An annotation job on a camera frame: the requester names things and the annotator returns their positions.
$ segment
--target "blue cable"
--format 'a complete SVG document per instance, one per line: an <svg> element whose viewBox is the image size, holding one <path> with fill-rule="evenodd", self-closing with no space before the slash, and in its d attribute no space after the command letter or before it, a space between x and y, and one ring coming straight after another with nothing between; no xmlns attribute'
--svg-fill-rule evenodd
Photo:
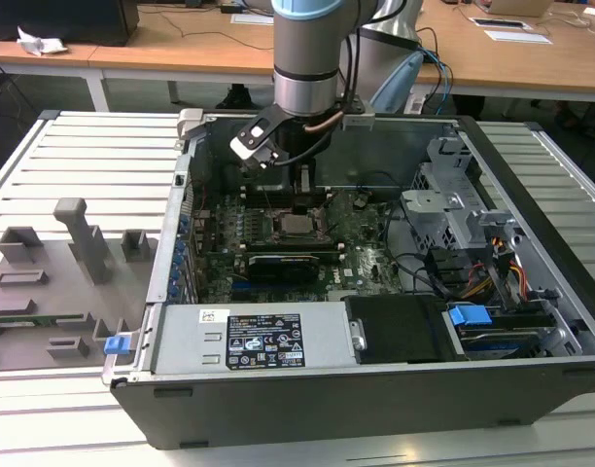
<svg viewBox="0 0 595 467"><path fill-rule="evenodd" d="M448 79L448 75L446 74L446 67L442 64L442 62L434 55L432 54L430 51L428 51L427 49L421 48L421 50L427 54L427 56L429 58L432 59L432 61L436 64L436 66L442 71L442 74L444 75L444 94L442 95L442 102L440 103L440 105L438 106L437 110L436 110L436 115L439 115L440 112L442 111L442 106L444 105L444 102L446 102L446 99L449 96L449 93L451 92L451 89L449 88L449 79Z"/></svg>

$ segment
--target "floor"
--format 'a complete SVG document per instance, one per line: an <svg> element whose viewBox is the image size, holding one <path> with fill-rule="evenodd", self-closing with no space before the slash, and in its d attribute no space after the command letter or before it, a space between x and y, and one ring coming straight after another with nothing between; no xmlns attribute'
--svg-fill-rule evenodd
<svg viewBox="0 0 595 467"><path fill-rule="evenodd" d="M15 76L15 84L38 110L59 109L91 111L92 103L86 83L77 78L47 76ZM171 104L165 82L110 80L110 106L115 112L179 112L185 107L212 108L222 100L227 86L222 84L179 84L183 105ZM0 167L15 149L35 119L34 113L24 104L11 81L1 83L0 94ZM253 100L261 106L271 102L271 87L251 87ZM508 101L488 98L481 118L483 121L502 121L502 112ZM584 103L572 105L582 114ZM533 108L530 101L520 102L511 115L517 122L537 122L561 148L589 175L595 178L595 141L581 134L564 131L553 120L554 102L543 101L540 108ZM449 100L443 114L454 114Z"/></svg>

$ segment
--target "metal slatted table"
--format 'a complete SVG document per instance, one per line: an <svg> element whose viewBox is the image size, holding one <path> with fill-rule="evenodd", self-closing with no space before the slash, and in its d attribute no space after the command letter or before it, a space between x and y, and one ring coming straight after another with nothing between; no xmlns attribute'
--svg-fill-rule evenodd
<svg viewBox="0 0 595 467"><path fill-rule="evenodd" d="M67 238L51 216L55 202L84 197L88 219L106 236L118 237L132 226L158 236L178 155L173 149L176 119L63 112L53 121L37 122L0 172L0 235L9 225L33 225L42 239ZM590 182L545 135L516 124L483 128L586 259L591 251L585 248L595 248L595 192L587 186ZM568 180L575 180L567 175L570 170L576 183ZM498 204L496 190L487 190ZM561 223L559 216L566 215L592 220ZM588 224L593 230L580 227ZM595 394L576 398L533 426L158 451L146 444L102 385L99 371L0 379L0 466L595 466Z"/></svg>
<svg viewBox="0 0 595 467"><path fill-rule="evenodd" d="M543 131L525 124L484 123L505 158L552 225L595 279L595 185ZM497 207L505 202L487 176L481 183Z"/></svg>

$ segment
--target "warning label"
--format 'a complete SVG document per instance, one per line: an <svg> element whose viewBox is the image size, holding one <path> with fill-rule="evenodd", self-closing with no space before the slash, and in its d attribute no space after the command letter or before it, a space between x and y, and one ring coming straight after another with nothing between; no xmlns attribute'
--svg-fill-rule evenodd
<svg viewBox="0 0 595 467"><path fill-rule="evenodd" d="M299 314L228 317L230 370L292 368L305 364Z"/></svg>

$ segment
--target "motherboard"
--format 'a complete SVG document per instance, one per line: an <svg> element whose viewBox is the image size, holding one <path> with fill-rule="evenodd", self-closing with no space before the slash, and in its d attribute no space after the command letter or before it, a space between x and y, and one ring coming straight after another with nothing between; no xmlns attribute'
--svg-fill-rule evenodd
<svg viewBox="0 0 595 467"><path fill-rule="evenodd" d="M398 270L382 241L387 203L370 195L327 191L317 207L302 209L283 207L283 199L265 192L258 201L224 196L209 209L194 206L196 301L337 302L399 293Z"/></svg>

